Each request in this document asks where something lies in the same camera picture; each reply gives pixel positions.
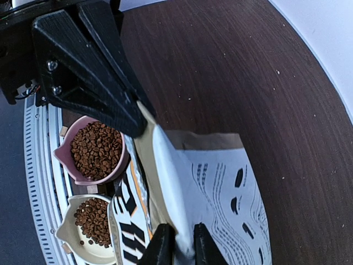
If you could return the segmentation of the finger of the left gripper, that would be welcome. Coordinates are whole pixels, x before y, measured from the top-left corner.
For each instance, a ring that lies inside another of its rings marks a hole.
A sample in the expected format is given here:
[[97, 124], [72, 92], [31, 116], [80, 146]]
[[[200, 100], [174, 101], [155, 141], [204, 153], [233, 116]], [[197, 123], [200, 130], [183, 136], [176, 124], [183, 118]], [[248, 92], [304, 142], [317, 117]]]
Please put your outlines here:
[[114, 73], [118, 91], [126, 94], [129, 105], [140, 101], [152, 115], [156, 111], [125, 55], [120, 34], [124, 14], [120, 1], [86, 1], [78, 7], [81, 21]]
[[130, 137], [147, 121], [118, 91], [114, 73], [81, 21], [66, 10], [37, 17], [32, 36], [40, 82], [50, 104], [87, 115]]

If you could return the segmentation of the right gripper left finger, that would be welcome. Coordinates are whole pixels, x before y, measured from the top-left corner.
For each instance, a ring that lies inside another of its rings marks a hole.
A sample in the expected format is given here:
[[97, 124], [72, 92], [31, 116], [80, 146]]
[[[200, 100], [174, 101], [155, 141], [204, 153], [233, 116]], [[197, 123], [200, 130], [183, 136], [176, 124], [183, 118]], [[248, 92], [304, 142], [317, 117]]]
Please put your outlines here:
[[171, 265], [175, 245], [175, 230], [169, 224], [159, 224], [139, 260], [141, 265]]

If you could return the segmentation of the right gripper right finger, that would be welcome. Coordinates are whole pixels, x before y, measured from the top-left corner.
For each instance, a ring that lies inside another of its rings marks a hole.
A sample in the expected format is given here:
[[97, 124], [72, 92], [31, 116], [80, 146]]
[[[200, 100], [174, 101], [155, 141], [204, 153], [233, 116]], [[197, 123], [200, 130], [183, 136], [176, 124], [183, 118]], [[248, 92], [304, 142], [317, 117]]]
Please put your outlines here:
[[194, 226], [194, 249], [197, 265], [228, 264], [203, 223]]

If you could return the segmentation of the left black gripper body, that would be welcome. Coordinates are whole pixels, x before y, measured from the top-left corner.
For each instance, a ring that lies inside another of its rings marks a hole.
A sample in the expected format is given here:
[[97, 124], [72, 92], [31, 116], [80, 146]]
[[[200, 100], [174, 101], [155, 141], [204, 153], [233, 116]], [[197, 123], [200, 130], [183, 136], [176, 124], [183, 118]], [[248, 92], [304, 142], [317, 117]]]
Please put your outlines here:
[[31, 27], [42, 15], [79, 1], [1, 1], [1, 92], [15, 105], [18, 89], [38, 77]]

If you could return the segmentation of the brown dog food bag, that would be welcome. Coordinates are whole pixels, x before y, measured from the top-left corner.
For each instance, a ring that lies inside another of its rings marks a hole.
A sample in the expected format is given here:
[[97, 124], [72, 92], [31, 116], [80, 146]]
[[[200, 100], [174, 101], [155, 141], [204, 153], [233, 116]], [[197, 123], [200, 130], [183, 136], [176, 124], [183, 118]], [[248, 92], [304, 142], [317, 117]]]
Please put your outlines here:
[[264, 203], [238, 134], [165, 131], [147, 108], [143, 134], [108, 206], [117, 264], [139, 264], [159, 224], [175, 230], [173, 264], [195, 264], [194, 226], [206, 225], [228, 264], [272, 264]]

